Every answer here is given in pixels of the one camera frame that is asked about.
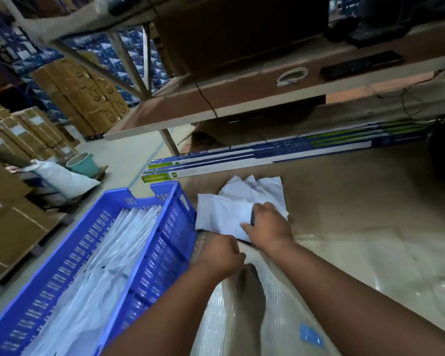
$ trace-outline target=bucket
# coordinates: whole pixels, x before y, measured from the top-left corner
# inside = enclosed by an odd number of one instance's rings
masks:
[[[82,154],[74,156],[66,163],[66,167],[70,168],[72,172],[85,175],[89,178],[94,177],[100,171],[100,168],[96,165],[89,152],[83,152]]]

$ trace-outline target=blue plastic crate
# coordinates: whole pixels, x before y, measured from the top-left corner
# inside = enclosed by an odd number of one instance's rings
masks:
[[[37,336],[122,209],[163,205],[94,355],[186,271],[196,241],[196,211],[177,181],[150,187],[154,197],[136,199],[127,188],[102,194],[0,316],[0,356],[19,355]]]

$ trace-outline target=black device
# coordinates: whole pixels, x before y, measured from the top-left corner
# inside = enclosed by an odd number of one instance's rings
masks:
[[[320,74],[325,78],[325,80],[330,81],[366,71],[402,64],[403,62],[403,56],[389,50],[382,53],[361,57],[359,59],[346,61],[340,64],[323,67],[320,70]]]

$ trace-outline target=table leg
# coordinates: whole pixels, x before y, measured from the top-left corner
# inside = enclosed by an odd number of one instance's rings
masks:
[[[160,130],[160,135],[162,135],[163,141],[165,142],[166,147],[170,150],[172,156],[180,155],[180,151],[178,151],[178,148],[170,135],[170,131],[168,131],[168,129]]]

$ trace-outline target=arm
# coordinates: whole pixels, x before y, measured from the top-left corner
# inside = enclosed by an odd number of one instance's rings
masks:
[[[445,356],[445,332],[295,243],[271,203],[254,206],[250,240],[282,269],[345,356]]]
[[[189,355],[214,288],[244,266],[234,236],[214,235],[196,262],[102,356]]]

